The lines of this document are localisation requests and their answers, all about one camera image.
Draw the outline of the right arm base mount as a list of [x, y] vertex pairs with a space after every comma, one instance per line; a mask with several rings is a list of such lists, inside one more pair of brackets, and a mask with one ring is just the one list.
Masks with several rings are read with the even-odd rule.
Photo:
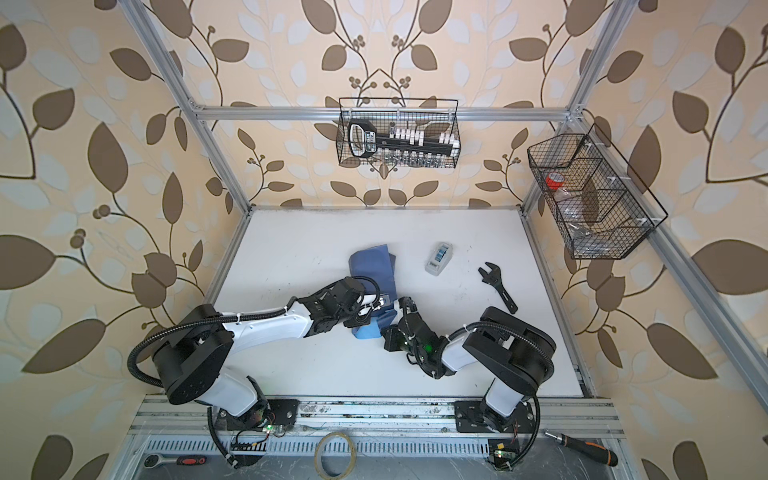
[[534, 411], [523, 403], [519, 403], [509, 416], [502, 416], [483, 401], [456, 401], [453, 407], [459, 433], [531, 433], [535, 423]]

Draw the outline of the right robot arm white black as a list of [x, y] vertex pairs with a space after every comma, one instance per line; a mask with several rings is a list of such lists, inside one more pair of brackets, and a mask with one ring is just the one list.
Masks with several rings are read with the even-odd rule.
[[439, 380], [479, 364], [493, 375], [481, 403], [501, 418], [536, 396], [554, 374], [554, 340], [543, 330], [490, 306], [479, 320], [439, 336], [409, 297], [399, 300], [398, 321], [382, 330], [384, 349], [402, 351], [410, 363]]

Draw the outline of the grey tape dispenser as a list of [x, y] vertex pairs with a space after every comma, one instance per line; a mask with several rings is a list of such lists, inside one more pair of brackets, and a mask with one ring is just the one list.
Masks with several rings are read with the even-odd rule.
[[447, 242], [439, 242], [432, 249], [425, 264], [425, 271], [433, 276], [439, 276], [452, 259], [454, 247]]

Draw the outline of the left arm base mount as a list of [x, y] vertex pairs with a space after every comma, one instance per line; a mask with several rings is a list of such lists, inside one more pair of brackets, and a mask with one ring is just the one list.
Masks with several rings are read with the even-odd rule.
[[241, 415], [224, 411], [214, 415], [217, 430], [263, 431], [267, 426], [290, 429], [298, 417], [298, 399], [261, 399]]

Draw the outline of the light blue wrapping paper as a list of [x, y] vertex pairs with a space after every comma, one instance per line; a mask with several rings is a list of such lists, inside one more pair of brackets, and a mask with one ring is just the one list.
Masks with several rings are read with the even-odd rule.
[[396, 256], [389, 252], [388, 246], [378, 245], [352, 254], [348, 264], [352, 276], [364, 276], [372, 279], [376, 285], [363, 281], [367, 294], [379, 292], [384, 305], [372, 313], [370, 323], [352, 329], [358, 340], [381, 337], [381, 331], [390, 326], [396, 317], [395, 303], [398, 295], [395, 282]]

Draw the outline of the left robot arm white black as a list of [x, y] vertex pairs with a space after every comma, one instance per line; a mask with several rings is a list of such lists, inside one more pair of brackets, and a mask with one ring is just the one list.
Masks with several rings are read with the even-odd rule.
[[273, 310], [221, 313], [202, 304], [182, 323], [136, 345], [127, 369], [162, 388], [173, 405], [198, 402], [242, 417], [259, 408], [263, 394], [252, 377], [240, 378], [225, 366], [231, 354], [327, 333], [338, 324], [363, 326], [383, 305], [380, 287], [366, 276], [347, 276]]

